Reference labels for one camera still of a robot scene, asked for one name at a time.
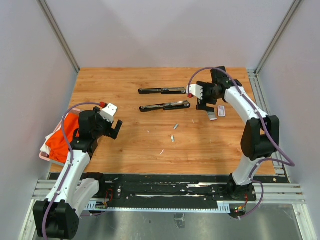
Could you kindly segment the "staple box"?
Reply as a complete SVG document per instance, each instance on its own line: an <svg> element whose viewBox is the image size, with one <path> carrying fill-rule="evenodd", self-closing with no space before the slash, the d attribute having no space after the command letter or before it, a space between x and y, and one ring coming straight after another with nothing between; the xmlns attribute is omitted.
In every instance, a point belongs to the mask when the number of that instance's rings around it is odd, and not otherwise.
<svg viewBox="0 0 320 240"><path fill-rule="evenodd" d="M226 117L226 109L223 105L217 106L217 112L214 109L207 110L206 112L210 121L216 121L218 117Z"/></svg>

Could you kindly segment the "black stapler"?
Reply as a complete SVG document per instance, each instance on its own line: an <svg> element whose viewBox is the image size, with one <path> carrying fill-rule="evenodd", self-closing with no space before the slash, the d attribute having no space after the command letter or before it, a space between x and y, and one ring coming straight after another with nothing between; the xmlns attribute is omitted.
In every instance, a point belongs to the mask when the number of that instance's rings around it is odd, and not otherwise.
<svg viewBox="0 0 320 240"><path fill-rule="evenodd" d="M187 90L185 87L164 87L164 88L139 88L140 95L162 94L162 95L184 95Z"/></svg>
<svg viewBox="0 0 320 240"><path fill-rule="evenodd" d="M139 110L140 112L145 113L145 112L151 112L155 110L170 111L170 110L188 109L190 107L191 107L191 104L187 100L185 100L185 101L176 101L176 102L167 102L167 103L140 106Z"/></svg>

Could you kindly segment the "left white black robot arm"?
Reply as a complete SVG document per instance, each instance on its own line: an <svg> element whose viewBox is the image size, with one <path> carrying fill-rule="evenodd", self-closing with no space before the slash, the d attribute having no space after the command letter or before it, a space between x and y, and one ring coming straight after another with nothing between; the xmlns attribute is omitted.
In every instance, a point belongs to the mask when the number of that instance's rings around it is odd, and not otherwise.
<svg viewBox="0 0 320 240"><path fill-rule="evenodd" d="M33 206L37 235L44 239L72 240L79 228L80 216L93 196L101 198L107 193L102 174L81 180L98 147L99 138L105 136L115 140L123 122L113 126L118 107L112 103L93 103L92 110L79 113L78 128L72 140L64 139L68 153L64 167L49 194Z"/></svg>

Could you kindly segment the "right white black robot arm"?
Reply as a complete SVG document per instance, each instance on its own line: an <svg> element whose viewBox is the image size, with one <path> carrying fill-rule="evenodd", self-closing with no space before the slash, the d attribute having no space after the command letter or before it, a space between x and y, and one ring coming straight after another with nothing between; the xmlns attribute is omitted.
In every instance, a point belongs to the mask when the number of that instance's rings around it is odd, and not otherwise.
<svg viewBox="0 0 320 240"><path fill-rule="evenodd" d="M235 109L245 124L240 141L242 157L237 169L230 174L225 190L230 199L238 200L251 192L260 161L278 150L280 120L261 110L225 67L211 67L210 74L211 82L188 83L187 94L197 98L196 109L202 111L209 109L208 104L216 105L222 99Z"/></svg>

